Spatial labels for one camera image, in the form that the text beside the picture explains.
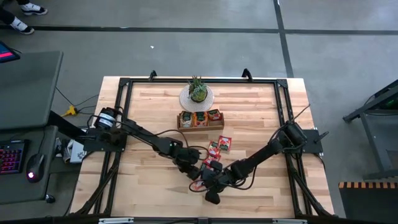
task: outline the wooden table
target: wooden table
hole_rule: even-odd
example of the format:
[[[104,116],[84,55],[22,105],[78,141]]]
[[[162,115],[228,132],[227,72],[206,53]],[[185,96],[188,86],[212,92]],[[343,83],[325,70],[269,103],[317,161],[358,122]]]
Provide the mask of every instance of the wooden table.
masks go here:
[[[104,77],[96,108],[113,107],[120,77]],[[288,79],[294,114],[308,105],[304,81]],[[175,117],[183,110],[178,96],[184,83],[136,83],[133,86],[128,118],[153,133],[177,127]],[[224,113],[224,130],[186,133],[190,145],[208,147],[210,140],[220,134],[232,137],[232,149],[222,153],[226,165],[250,156],[264,147],[271,134],[279,127],[274,87],[266,84],[209,84],[215,95],[211,109]],[[297,122],[303,129],[314,127],[310,108]],[[179,133],[163,136],[182,140]],[[88,200],[100,179],[103,152],[87,157],[81,167],[71,212],[77,211]],[[333,213],[325,171],[319,158],[303,155],[307,184],[319,202]],[[293,217],[292,199],[285,158],[271,157],[257,168],[254,185],[249,190],[225,189],[221,203],[207,202],[204,193],[188,189],[191,182],[180,173],[172,161],[158,156],[151,147],[129,138],[123,153],[116,184],[112,216],[132,217]],[[298,188],[300,208],[303,197]],[[103,206],[106,204],[107,190]]]

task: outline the rgb keyboard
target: rgb keyboard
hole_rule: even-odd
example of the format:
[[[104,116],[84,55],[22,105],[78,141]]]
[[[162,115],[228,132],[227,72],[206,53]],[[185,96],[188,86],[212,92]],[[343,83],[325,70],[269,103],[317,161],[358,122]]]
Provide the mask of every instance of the rgb keyboard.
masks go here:
[[[27,143],[28,140],[0,141],[0,175],[22,171]]]

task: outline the gray floor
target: gray floor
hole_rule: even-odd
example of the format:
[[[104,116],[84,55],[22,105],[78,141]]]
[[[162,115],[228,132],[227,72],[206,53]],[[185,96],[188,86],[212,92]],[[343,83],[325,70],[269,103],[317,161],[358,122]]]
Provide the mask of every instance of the gray floor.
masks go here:
[[[272,0],[36,2],[48,7],[47,16],[21,16],[35,25],[277,28]],[[279,3],[286,29],[397,30],[396,1]],[[8,8],[20,16],[15,5]],[[238,77],[249,68],[255,77],[286,77],[278,34],[37,31],[22,36],[0,30],[0,40],[23,52],[64,51],[58,87],[76,103],[97,94],[105,75],[148,75],[156,70],[160,76]],[[287,45],[294,76],[305,79],[315,125],[330,132],[323,140],[326,174],[335,213],[344,217],[338,182],[362,181],[377,167],[362,124],[345,124],[342,117],[398,77],[398,36],[287,35]],[[53,109],[63,113],[67,106],[56,94]],[[71,122],[84,125],[86,119],[82,115]],[[57,190],[71,196],[73,189],[60,185]],[[35,217],[63,215],[69,200],[61,198],[51,212],[22,206],[36,209]],[[2,218],[21,217],[3,211]]]

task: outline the succulent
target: succulent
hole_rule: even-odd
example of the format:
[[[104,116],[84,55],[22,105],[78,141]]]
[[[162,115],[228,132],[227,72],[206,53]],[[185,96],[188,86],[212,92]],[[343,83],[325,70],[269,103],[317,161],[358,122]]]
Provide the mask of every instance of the succulent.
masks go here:
[[[192,76],[189,82],[189,97],[196,102],[202,102],[207,97],[207,85],[201,81],[201,77]]]

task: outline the sneaker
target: sneaker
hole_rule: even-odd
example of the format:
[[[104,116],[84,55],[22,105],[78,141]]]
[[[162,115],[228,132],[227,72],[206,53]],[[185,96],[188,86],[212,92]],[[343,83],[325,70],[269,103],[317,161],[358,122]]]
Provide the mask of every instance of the sneaker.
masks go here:
[[[41,16],[41,15],[46,15],[48,13],[48,10],[46,10],[45,8],[35,5],[35,4],[32,4],[32,3],[20,5],[20,7],[22,9],[22,12],[27,16],[30,16],[33,14]]]
[[[33,28],[27,26],[25,23],[15,17],[14,22],[10,24],[12,28],[18,30],[21,34],[29,35],[35,31]]]

